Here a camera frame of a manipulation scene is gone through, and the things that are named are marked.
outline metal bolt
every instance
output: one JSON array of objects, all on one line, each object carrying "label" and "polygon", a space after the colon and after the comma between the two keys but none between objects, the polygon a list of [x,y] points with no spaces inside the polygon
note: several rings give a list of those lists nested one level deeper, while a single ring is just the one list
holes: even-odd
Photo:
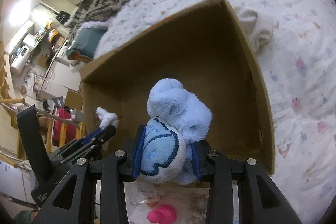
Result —
[{"label": "metal bolt", "polygon": [[86,163],[86,159],[84,159],[84,158],[80,158],[80,159],[77,160],[78,165],[83,165],[85,163]]},{"label": "metal bolt", "polygon": [[247,163],[249,165],[255,165],[257,163],[257,161],[254,158],[249,158],[249,159],[247,159]]},{"label": "metal bolt", "polygon": [[114,154],[117,157],[122,157],[123,155],[125,155],[125,151],[124,150],[117,150]]},{"label": "metal bolt", "polygon": [[210,150],[209,151],[209,156],[217,157],[218,156],[218,151],[217,150]]}]

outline bed sheet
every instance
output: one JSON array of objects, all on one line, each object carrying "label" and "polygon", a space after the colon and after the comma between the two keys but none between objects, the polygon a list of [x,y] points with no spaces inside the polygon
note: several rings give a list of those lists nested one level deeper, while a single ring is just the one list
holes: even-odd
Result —
[{"label": "bed sheet", "polygon": [[[112,20],[95,58],[202,0],[131,0]],[[333,0],[229,0],[271,15],[271,42],[257,52],[275,127],[273,181],[303,223],[336,194],[336,5]]]}]

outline pink toy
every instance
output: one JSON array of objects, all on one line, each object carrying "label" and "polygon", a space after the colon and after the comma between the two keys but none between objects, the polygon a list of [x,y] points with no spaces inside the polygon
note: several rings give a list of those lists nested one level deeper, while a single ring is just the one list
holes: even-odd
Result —
[{"label": "pink toy", "polygon": [[147,219],[151,223],[171,224],[176,221],[176,211],[168,204],[160,205],[147,214]]}]

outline cardboard box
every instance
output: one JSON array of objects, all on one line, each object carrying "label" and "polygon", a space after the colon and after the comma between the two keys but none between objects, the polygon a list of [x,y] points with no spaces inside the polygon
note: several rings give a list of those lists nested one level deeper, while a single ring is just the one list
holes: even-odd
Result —
[{"label": "cardboard box", "polygon": [[273,120],[263,76],[227,0],[206,0],[139,34],[81,70],[88,132],[95,109],[117,113],[109,151],[121,149],[149,120],[152,86],[176,78],[213,113],[206,140],[227,157],[253,157],[274,172]]}]

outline stuffed animal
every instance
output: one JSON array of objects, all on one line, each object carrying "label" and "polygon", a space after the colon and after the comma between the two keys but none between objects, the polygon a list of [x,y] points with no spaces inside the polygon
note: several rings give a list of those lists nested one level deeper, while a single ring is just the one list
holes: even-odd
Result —
[{"label": "stuffed animal", "polygon": [[196,180],[190,144],[205,139],[212,120],[209,108],[181,82],[165,78],[151,89],[147,111],[152,119],[145,132],[141,176],[153,183]]}]

